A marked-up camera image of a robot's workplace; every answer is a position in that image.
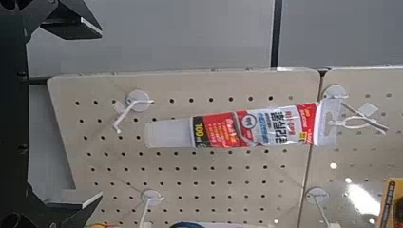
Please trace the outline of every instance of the pegboard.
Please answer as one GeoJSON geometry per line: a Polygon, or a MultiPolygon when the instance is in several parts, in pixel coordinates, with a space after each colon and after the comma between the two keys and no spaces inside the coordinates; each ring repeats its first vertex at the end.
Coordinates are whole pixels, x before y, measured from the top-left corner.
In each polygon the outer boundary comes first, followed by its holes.
{"type": "Polygon", "coordinates": [[[309,146],[150,149],[144,124],[312,102],[319,82],[310,69],[206,70],[69,75],[48,87],[77,189],[104,191],[90,222],[137,227],[140,194],[154,189],[165,200],[145,220],[156,227],[182,220],[296,227],[309,146]],[[130,112],[118,135],[112,104],[135,89],[156,103],[130,112]]]}
{"type": "MultiPolygon", "coordinates": [[[[323,78],[322,90],[342,85],[350,96],[345,100],[348,105],[356,109],[365,103],[376,105],[379,110],[371,117],[390,128],[386,136],[370,127],[339,128],[336,149],[313,148],[307,189],[319,186],[330,194],[321,203],[324,212],[343,228],[374,227],[370,222],[376,220],[386,179],[402,177],[402,75],[402,67],[361,67],[336,68],[323,78]],[[364,206],[351,198],[361,198],[364,206]]],[[[350,115],[342,109],[342,118],[350,115]]],[[[321,222],[318,209],[304,201],[300,227],[325,227],[321,222]]]]}

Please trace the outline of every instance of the product label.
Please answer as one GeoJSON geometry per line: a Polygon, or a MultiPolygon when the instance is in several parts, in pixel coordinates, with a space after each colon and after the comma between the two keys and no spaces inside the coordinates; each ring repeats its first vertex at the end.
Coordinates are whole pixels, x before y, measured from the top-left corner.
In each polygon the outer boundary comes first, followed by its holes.
{"type": "Polygon", "coordinates": [[[227,112],[193,118],[196,147],[313,143],[317,104],[227,112]]]}

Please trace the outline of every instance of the red label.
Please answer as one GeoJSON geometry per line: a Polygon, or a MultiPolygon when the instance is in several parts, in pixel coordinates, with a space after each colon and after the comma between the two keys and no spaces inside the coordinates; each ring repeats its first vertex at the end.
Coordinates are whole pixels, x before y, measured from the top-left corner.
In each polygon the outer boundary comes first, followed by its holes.
{"type": "Polygon", "coordinates": [[[299,117],[301,118],[302,133],[306,133],[306,137],[304,137],[306,143],[313,144],[317,105],[315,103],[297,104],[296,107],[299,112],[299,117]]]}
{"type": "MultiPolygon", "coordinates": [[[[209,147],[230,148],[244,147],[246,143],[240,139],[237,128],[235,126],[235,118],[241,119],[246,115],[245,111],[235,113],[221,113],[217,115],[203,116],[203,127],[209,141],[209,147]]],[[[249,130],[242,127],[241,132],[244,136],[252,136],[249,130]]]]}

